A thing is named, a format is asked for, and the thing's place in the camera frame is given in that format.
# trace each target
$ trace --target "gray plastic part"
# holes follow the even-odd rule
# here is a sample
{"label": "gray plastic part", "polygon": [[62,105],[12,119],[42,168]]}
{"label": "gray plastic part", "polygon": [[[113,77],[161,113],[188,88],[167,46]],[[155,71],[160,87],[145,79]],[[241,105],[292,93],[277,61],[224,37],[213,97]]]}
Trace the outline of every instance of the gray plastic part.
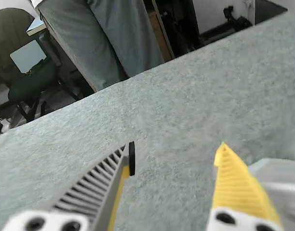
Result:
{"label": "gray plastic part", "polygon": [[284,230],[295,231],[295,161],[261,159],[249,170],[273,201]]}
{"label": "gray plastic part", "polygon": [[130,162],[134,165],[133,142],[91,164],[40,209],[85,215],[90,222],[89,230],[107,230],[123,167]]}

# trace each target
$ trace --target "gray carpet surface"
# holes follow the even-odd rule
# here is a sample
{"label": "gray carpet surface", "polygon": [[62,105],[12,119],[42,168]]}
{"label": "gray carpet surface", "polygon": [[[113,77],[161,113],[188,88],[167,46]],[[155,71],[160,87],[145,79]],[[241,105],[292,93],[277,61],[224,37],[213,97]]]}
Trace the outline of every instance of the gray carpet surface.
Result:
{"label": "gray carpet surface", "polygon": [[287,13],[0,136],[0,230],[129,141],[117,231],[204,230],[221,141],[247,164],[295,160],[295,15]]}

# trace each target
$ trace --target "gray pants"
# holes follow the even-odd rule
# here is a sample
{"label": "gray pants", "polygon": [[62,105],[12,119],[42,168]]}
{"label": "gray pants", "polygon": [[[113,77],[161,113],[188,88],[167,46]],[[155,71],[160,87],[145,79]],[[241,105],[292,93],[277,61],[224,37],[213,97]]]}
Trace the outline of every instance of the gray pants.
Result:
{"label": "gray pants", "polygon": [[45,0],[38,10],[94,90],[163,63],[143,0]]}

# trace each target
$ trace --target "green chair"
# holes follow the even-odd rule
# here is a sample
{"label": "green chair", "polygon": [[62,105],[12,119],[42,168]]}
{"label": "green chair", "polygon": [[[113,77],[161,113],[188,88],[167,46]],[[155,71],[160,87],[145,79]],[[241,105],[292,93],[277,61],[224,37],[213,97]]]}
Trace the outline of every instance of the green chair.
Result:
{"label": "green chair", "polygon": [[[41,93],[52,86],[61,86],[76,101],[78,97],[67,88],[59,76],[61,62],[56,48],[51,44],[47,31],[28,36],[26,30],[33,17],[24,10],[7,8],[0,10],[0,78],[9,88],[8,99],[17,104],[18,111],[27,122],[34,120]],[[10,55],[36,40],[47,58],[40,60],[28,73],[22,74]],[[22,103],[29,106],[25,112]],[[46,101],[41,105],[41,116]]]}

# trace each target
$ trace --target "white wall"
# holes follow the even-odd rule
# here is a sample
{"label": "white wall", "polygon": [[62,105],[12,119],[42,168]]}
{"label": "white wall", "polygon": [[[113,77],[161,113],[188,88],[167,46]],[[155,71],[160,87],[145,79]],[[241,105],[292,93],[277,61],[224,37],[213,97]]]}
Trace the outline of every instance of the white wall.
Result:
{"label": "white wall", "polygon": [[203,33],[225,23],[223,10],[230,5],[234,7],[232,15],[235,18],[244,16],[255,24],[255,0],[253,2],[248,16],[248,8],[242,0],[193,0],[199,32]]}
{"label": "white wall", "polygon": [[19,8],[29,12],[34,17],[37,16],[28,0],[0,0],[0,9],[4,8]]}
{"label": "white wall", "polygon": [[289,11],[295,10],[295,0],[269,0],[275,4],[287,8]]}

